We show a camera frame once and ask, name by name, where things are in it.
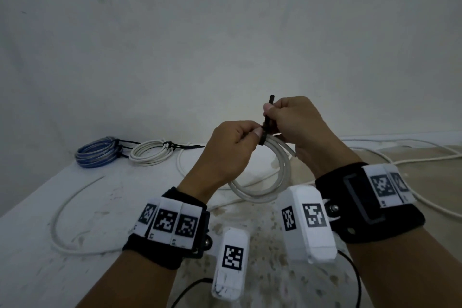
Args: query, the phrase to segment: gray wall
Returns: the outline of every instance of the gray wall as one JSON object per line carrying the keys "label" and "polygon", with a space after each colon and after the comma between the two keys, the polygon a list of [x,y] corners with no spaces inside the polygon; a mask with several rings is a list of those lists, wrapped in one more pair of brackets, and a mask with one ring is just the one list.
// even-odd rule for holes
{"label": "gray wall", "polygon": [[308,95],[339,135],[462,129],[461,0],[0,0],[0,214],[105,135],[204,142]]}

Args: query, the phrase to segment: person's right hand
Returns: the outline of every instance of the person's right hand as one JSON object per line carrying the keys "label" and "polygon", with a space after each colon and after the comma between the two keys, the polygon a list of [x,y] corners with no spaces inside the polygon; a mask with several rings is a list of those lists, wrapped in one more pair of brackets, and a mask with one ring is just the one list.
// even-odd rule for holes
{"label": "person's right hand", "polygon": [[297,157],[316,178],[361,159],[329,129],[312,102],[305,96],[282,98],[263,105],[264,115],[274,122],[270,133],[295,144]]}

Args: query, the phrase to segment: fingernail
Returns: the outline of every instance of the fingernail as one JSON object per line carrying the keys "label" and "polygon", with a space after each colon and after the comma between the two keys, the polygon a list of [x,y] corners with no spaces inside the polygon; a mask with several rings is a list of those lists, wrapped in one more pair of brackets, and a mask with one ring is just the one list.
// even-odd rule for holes
{"label": "fingernail", "polygon": [[263,128],[262,127],[258,127],[258,128],[255,128],[254,130],[252,130],[259,138],[262,137],[263,135]]}
{"label": "fingernail", "polygon": [[268,111],[273,105],[271,105],[269,102],[263,105],[263,111]]}

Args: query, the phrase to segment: blue cable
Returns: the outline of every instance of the blue cable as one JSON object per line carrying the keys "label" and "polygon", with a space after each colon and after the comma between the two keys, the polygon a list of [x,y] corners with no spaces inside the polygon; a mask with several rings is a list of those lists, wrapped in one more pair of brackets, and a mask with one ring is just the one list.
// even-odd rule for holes
{"label": "blue cable", "polygon": [[96,168],[105,166],[120,156],[127,157],[122,154],[124,147],[119,144],[119,140],[112,136],[107,136],[87,145],[82,146],[77,150],[74,157],[78,165],[83,168]]}

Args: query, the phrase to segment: person's left hand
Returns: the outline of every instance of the person's left hand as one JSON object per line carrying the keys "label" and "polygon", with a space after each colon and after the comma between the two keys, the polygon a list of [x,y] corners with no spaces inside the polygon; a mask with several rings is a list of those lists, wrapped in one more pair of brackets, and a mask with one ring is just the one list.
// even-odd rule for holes
{"label": "person's left hand", "polygon": [[207,203],[219,187],[244,171],[262,133],[261,125],[254,121],[220,124],[178,190]]}

